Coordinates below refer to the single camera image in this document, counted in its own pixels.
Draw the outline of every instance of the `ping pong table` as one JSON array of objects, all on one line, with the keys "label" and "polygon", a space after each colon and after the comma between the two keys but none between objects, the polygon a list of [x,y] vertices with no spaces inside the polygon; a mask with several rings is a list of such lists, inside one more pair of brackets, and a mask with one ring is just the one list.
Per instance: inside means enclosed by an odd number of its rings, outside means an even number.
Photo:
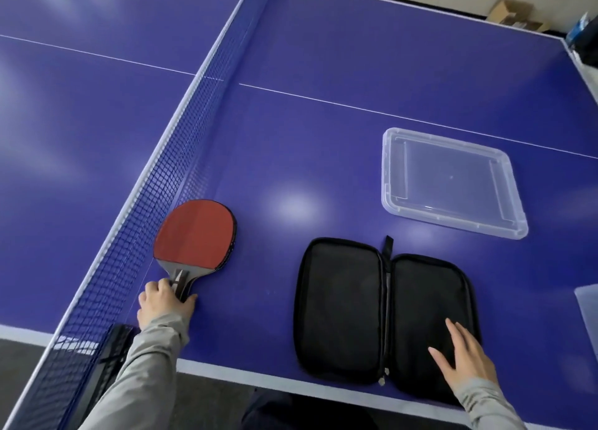
[{"label": "ping pong table", "polygon": [[[194,285],[180,371],[467,423],[298,365],[310,240],[390,235],[471,278],[484,349],[531,428],[593,427],[598,363],[574,290],[597,282],[598,106],[561,39],[392,0],[44,0],[55,18],[19,1],[27,17],[0,24],[0,337],[47,349],[7,428],[64,426],[105,332],[163,275],[161,221],[190,198],[224,203],[238,232],[227,267]],[[506,152],[529,235],[387,213],[390,127]]]}]

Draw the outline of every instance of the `ping pong paddle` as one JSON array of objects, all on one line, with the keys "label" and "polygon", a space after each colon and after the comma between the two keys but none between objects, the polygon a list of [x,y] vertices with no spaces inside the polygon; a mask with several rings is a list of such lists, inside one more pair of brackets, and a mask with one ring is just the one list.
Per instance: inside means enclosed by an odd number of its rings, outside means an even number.
[{"label": "ping pong paddle", "polygon": [[154,258],[179,300],[186,300],[198,277],[224,266],[236,232],[234,215],[214,200],[189,200],[166,217],[154,241]]}]

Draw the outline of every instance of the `table tennis net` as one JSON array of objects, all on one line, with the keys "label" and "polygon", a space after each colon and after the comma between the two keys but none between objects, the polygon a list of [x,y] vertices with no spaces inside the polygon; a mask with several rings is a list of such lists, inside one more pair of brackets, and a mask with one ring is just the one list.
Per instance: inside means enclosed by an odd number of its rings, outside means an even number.
[{"label": "table tennis net", "polygon": [[211,60],[194,79],[192,85],[196,87],[170,138],[119,221],[120,227],[97,268],[86,277],[86,287],[65,316],[5,428],[68,428],[100,342],[114,323],[121,322],[143,281],[162,221],[176,205],[205,197],[206,183],[197,170],[202,166],[198,155],[266,2],[240,0]]}]

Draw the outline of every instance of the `clear plastic container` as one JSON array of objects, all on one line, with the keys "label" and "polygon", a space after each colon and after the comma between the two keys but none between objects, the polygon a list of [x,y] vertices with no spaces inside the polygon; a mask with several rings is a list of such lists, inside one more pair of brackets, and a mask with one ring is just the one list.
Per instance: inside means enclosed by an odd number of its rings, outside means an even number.
[{"label": "clear plastic container", "polygon": [[509,156],[466,141],[391,128],[382,204],[398,216],[504,238],[527,235]]}]

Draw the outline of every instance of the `white center line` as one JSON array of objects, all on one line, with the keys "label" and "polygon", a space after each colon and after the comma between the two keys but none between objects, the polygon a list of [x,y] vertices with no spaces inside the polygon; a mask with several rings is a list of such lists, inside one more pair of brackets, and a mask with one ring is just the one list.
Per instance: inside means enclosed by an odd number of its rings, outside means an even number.
[{"label": "white center line", "polygon": [[147,66],[147,67],[150,67],[150,68],[162,69],[164,71],[171,71],[171,72],[179,73],[179,74],[188,74],[190,76],[194,76],[195,75],[195,73],[188,73],[188,72],[184,72],[184,71],[178,71],[176,69],[163,68],[162,66],[154,66],[153,64],[139,63],[138,61],[125,60],[124,58],[116,58],[115,56],[107,56],[107,55],[101,55],[101,54],[94,54],[93,52],[86,52],[85,50],[71,49],[71,48],[63,47],[63,46],[55,46],[54,44],[41,43],[39,41],[31,41],[30,39],[17,38],[17,37],[14,37],[14,36],[8,36],[6,34],[0,34],[0,37],[7,38],[7,39],[14,39],[15,41],[24,41],[26,43],[38,44],[40,46],[53,47],[53,48],[56,48],[56,49],[70,50],[71,52],[79,52],[80,54],[100,56],[102,58],[109,58],[110,60],[123,61],[125,63],[139,64],[141,66]]},{"label": "white center line", "polygon": [[432,126],[438,126],[438,127],[441,127],[441,128],[453,129],[455,131],[468,132],[470,134],[477,134],[478,136],[492,137],[493,139],[500,139],[500,140],[512,141],[514,143],[521,143],[522,145],[535,146],[535,147],[544,148],[544,149],[547,149],[547,150],[558,151],[560,153],[573,154],[575,156],[582,156],[584,158],[598,159],[598,157],[596,157],[596,156],[590,156],[590,155],[587,155],[587,154],[581,154],[581,153],[576,153],[576,152],[573,152],[573,151],[561,150],[559,148],[552,148],[550,146],[537,145],[535,143],[529,143],[527,141],[521,141],[521,140],[515,140],[515,139],[507,139],[506,137],[493,136],[491,134],[485,134],[483,132],[468,131],[467,129],[455,128],[453,126],[447,126],[446,124],[432,123],[430,121],[418,120],[416,118],[409,118],[407,116],[394,115],[392,113],[379,112],[377,110],[363,109],[361,107],[349,106],[347,104],[335,103],[333,101],[326,101],[326,100],[323,100],[323,99],[310,98],[308,96],[301,96],[300,94],[286,93],[284,91],[278,91],[278,90],[273,90],[273,89],[270,89],[270,88],[264,88],[262,86],[255,86],[255,85],[249,85],[249,84],[239,84],[239,85],[241,85],[241,86],[248,86],[250,88],[260,89],[260,90],[264,90],[264,91],[270,91],[272,93],[280,93],[280,94],[285,94],[285,95],[288,95],[288,96],[295,96],[296,98],[308,99],[310,101],[318,101],[320,103],[332,104],[333,106],[340,106],[340,107],[345,107],[345,108],[348,108],[348,109],[362,110],[363,112],[377,113],[378,115],[392,116],[394,118],[400,118],[400,119],[408,120],[408,121],[415,121],[415,122],[423,123],[423,124],[430,124]]}]

